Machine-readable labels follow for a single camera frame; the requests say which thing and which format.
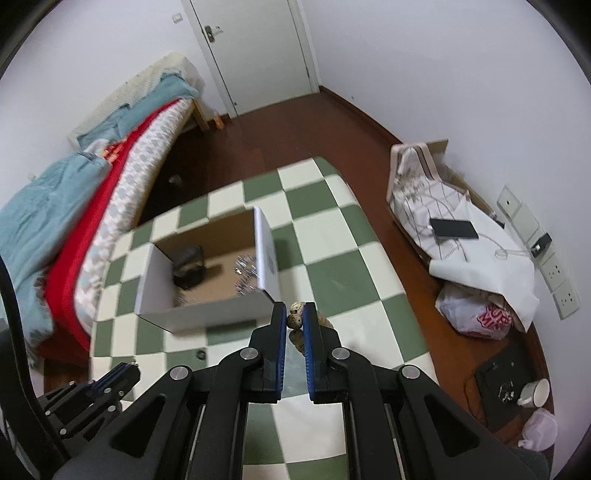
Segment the white cardboard box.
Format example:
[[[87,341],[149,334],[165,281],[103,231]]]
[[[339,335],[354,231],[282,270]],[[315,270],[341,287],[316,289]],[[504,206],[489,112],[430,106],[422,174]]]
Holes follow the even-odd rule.
[[[172,281],[182,250],[201,246],[204,279],[183,290]],[[281,300],[279,264],[269,222],[259,207],[217,217],[148,247],[134,313],[173,334],[270,316]]]

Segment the black smart watch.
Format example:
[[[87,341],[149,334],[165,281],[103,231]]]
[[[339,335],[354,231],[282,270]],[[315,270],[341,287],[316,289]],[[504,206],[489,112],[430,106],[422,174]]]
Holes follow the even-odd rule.
[[[204,279],[205,272],[202,247],[187,247],[173,261],[172,281],[176,287],[190,290]]]

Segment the red blanket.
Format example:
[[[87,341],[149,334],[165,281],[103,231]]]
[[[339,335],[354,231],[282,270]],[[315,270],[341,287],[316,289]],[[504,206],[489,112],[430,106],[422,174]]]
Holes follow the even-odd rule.
[[[97,236],[132,147],[161,113],[175,113],[178,111],[177,105],[183,106],[186,103],[185,100],[174,99],[153,110],[142,123],[118,142],[106,139],[96,141],[98,158],[108,162],[109,171],[94,190],[82,213],[75,219],[74,225],[68,229],[49,269],[38,282],[43,311],[49,315],[53,332],[37,342],[33,349],[33,354],[37,357],[79,366],[86,364],[90,334],[75,313],[74,293],[87,252]]]

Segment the white red plastic bag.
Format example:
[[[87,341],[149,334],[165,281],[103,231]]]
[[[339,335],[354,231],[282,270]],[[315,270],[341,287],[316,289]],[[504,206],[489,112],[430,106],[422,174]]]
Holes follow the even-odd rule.
[[[458,333],[470,337],[502,340],[513,324],[506,310],[452,283],[441,290],[436,309]]]

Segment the black smartphone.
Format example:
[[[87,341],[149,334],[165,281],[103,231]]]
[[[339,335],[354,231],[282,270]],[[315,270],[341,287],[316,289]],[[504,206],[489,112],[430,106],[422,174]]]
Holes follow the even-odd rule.
[[[479,234],[471,221],[467,220],[449,220],[449,219],[430,219],[430,227],[434,236],[438,240],[449,239],[478,239]]]

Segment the teal quilt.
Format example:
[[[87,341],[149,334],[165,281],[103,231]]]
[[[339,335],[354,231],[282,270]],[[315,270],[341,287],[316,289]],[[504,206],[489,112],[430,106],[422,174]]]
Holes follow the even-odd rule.
[[[107,147],[125,140],[149,114],[168,102],[197,99],[201,90],[165,72],[135,105],[122,104],[77,138],[81,149],[51,164],[1,209],[1,259],[16,293],[25,344],[37,346],[54,331],[43,299],[48,266],[114,171]]]

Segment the black laptop bag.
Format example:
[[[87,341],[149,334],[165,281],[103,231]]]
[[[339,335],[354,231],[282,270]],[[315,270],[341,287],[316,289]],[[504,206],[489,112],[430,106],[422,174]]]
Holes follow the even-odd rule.
[[[517,403],[523,388],[537,380],[526,349],[510,344],[475,372],[485,424],[497,432],[523,410]]]

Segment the white patterned tote bag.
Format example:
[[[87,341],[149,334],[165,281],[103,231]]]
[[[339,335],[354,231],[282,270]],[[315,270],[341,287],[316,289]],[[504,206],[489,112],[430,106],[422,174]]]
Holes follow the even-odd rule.
[[[529,330],[539,306],[531,254],[467,188],[446,181],[431,145],[392,147],[387,202],[443,281],[436,308],[458,332],[502,339],[512,328]]]

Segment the white mug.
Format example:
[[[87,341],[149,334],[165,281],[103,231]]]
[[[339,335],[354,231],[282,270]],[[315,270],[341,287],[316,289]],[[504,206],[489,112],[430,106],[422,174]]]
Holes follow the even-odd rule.
[[[526,384],[517,399],[517,405],[522,408],[541,408],[547,402],[551,393],[548,379],[543,378]]]

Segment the patterned mattress sheet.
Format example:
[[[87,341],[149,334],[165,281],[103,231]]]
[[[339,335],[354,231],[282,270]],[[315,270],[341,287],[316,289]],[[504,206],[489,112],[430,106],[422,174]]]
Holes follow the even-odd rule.
[[[95,321],[107,264],[119,238],[133,228],[148,190],[176,137],[193,110],[193,101],[176,99],[162,107],[125,139],[122,172],[108,195],[106,208],[89,245],[74,286],[74,318],[89,334]]]

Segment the black charger plug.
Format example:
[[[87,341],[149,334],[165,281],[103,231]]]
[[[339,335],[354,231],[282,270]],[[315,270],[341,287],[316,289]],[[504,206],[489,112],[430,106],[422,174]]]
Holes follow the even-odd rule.
[[[530,248],[530,253],[533,258],[538,258],[543,254],[552,244],[552,237],[549,233],[544,233],[540,236]]]

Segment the white door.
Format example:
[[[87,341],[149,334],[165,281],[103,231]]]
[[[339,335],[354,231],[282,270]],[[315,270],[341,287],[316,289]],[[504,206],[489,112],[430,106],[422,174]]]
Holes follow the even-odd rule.
[[[320,90],[297,1],[182,5],[230,117]]]

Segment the wall socket strip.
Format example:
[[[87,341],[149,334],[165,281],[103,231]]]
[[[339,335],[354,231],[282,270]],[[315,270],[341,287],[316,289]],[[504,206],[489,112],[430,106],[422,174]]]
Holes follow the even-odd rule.
[[[501,190],[497,206],[540,271],[552,293],[559,318],[565,320],[579,310],[580,300],[564,262],[555,251],[553,238],[508,185]]]

